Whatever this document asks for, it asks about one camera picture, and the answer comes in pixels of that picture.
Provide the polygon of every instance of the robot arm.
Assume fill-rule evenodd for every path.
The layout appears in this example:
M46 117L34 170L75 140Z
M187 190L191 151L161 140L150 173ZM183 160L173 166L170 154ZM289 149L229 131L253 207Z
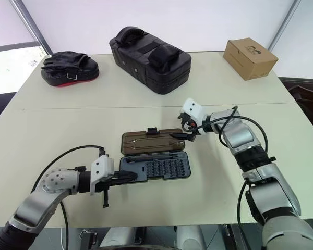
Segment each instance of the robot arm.
M246 199L254 219L263 227L264 249L313 249L313 229L299 218L301 209L293 190L272 163L252 129L242 122L236 108L207 115L187 99L179 119L186 132L173 134L194 141L209 132L222 135L249 185Z
M113 159L101 155L91 165L91 171L78 167L74 171L54 169L46 173L0 232L0 250L29 249L54 214L58 204L68 195L104 192L103 207L107 207L110 186L134 180L137 174L114 171Z

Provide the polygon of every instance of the brown case lid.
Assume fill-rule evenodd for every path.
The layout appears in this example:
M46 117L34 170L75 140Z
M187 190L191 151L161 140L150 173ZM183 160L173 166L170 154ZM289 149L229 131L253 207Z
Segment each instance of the brown case lid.
M139 132L128 132L122 135L122 154L139 155L148 153L182 151L185 147L184 140L170 136L172 133L182 133L182 129L157 128Z

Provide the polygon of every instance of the table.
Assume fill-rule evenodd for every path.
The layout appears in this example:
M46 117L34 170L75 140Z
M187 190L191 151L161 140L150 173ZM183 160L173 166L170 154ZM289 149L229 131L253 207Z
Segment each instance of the table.
M179 127L178 111L178 107L18 109L9 105L0 116L0 226L27 197L41 170L62 152L84 144L101 145L118 169L124 132ZM313 127L301 109L295 103L241 104L239 112L264 127L269 156L277 158L298 196L303 218L313 218ZM259 130L252 128L263 141ZM101 194L66 198L70 227L235 223L243 179L234 157L213 134L187 142L184 151L191 166L187 179L111 187L109 208L102 208ZM96 149L82 149L54 167L89 166L96 157ZM245 200L241 217L243 222L254 221ZM63 226L58 209L47 227Z
M189 80L167 95L152 92L118 67L112 55L92 55L100 76L69 88L48 85L41 78L41 62L11 105L20 109L181 107L189 96L201 105L295 102L273 71L266 77L244 81L222 52L190 54Z

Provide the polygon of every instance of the cardboard box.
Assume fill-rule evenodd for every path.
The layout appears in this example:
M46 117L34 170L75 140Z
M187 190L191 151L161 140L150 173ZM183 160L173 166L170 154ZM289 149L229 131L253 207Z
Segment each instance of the cardboard box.
M267 76L278 58L251 38L229 40L225 60L244 80Z

